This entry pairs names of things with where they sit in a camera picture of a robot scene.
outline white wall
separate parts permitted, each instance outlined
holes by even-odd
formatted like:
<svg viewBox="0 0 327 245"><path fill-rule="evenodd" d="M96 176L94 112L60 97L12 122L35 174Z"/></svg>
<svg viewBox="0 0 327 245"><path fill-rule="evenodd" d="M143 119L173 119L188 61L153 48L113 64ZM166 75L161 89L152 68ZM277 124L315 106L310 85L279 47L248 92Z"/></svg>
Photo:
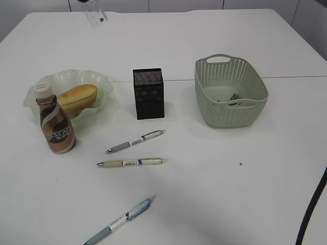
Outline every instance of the white wall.
<svg viewBox="0 0 327 245"><path fill-rule="evenodd" d="M83 11L77 0L70 0L72 11ZM103 11L119 13L146 13L149 12L148 0L98 0Z"/></svg>
<svg viewBox="0 0 327 245"><path fill-rule="evenodd" d="M300 0L292 27L327 60L327 8L315 0Z"/></svg>
<svg viewBox="0 0 327 245"><path fill-rule="evenodd" d="M0 0L0 42L31 12L69 12L67 0Z"/></svg>
<svg viewBox="0 0 327 245"><path fill-rule="evenodd" d="M223 0L149 0L150 12L186 12L196 9L222 9Z"/></svg>
<svg viewBox="0 0 327 245"><path fill-rule="evenodd" d="M291 24L297 3L298 0L225 0L224 9L273 9Z"/></svg>

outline plastic bowl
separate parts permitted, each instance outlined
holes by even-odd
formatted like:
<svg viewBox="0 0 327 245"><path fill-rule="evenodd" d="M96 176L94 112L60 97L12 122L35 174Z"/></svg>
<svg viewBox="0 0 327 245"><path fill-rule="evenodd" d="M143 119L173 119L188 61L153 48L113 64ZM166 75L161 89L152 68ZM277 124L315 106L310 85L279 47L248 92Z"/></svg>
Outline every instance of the plastic bowl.
<svg viewBox="0 0 327 245"><path fill-rule="evenodd" d="M94 115L106 104L107 95L113 91L112 84L108 81L108 78L94 70L64 70L60 73L56 73L50 76L46 76L39 80L36 84L47 83L51 85L55 95L66 92L67 90L74 88L82 84L94 84L98 88L98 96L91 108L84 109L79 115L69 115L72 121L81 120L83 118ZM35 118L40 120L40 109L35 102L35 96L32 86L25 99L24 107L31 108Z"/></svg>

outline black cable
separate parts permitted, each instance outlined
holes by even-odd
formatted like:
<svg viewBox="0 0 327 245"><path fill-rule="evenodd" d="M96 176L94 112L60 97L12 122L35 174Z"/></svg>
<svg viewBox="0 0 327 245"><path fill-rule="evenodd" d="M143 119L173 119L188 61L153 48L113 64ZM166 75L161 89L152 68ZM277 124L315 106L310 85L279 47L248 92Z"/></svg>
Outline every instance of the black cable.
<svg viewBox="0 0 327 245"><path fill-rule="evenodd" d="M305 236L305 232L308 226L308 223L310 221L311 215L313 213L313 210L315 209L318 200L323 192L323 189L325 188L327 184L327 167L325 172L323 173L321 180L317 186L317 189L315 193L313 194L310 204L308 205L308 208L306 210L305 216L303 217L302 224L300 227L300 230L298 231L297 239L295 245L301 245L303 241L303 237Z"/></svg>

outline nescafe bottle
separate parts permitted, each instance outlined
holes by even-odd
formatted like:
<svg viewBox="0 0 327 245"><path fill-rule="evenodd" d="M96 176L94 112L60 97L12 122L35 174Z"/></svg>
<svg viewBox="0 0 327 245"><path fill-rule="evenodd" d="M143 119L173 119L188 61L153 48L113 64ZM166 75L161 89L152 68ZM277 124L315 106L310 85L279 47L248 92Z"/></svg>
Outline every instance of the nescafe bottle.
<svg viewBox="0 0 327 245"><path fill-rule="evenodd" d="M76 143L70 118L57 103L50 85L35 85L34 94L40 107L41 128L50 149L54 153L68 152Z"/></svg>

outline gray pen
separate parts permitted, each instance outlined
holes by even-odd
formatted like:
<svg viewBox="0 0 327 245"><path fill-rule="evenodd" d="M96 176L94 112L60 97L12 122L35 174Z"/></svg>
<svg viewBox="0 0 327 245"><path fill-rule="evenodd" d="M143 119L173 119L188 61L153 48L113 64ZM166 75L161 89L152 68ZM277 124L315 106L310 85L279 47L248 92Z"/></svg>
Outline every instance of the gray pen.
<svg viewBox="0 0 327 245"><path fill-rule="evenodd" d="M140 138L138 138L136 140L127 141L127 142L122 143L120 145L114 146L113 148L110 148L109 150L107 150L106 153L114 153L114 152L120 151L122 149L128 148L128 147L130 147L132 145L135 145L137 143L141 143L141 142L146 141L148 139L152 139L154 137L157 137L157 136L163 134L164 132L165 132L165 130L153 131L153 132L151 132L149 134L141 136Z"/></svg>
<svg viewBox="0 0 327 245"><path fill-rule="evenodd" d="M109 235L111 232L116 230L118 227L122 226L127 221L132 221L137 216L139 216L144 211L148 210L150 208L151 203L155 199L155 195L149 198L146 198L143 202L138 204L135 208L133 208L131 211L125 213L123 216L118 218L116 221L112 222L109 226L104 228L102 231L100 231L97 235L89 239L84 245L94 245L98 243L100 240L105 238L107 235Z"/></svg>

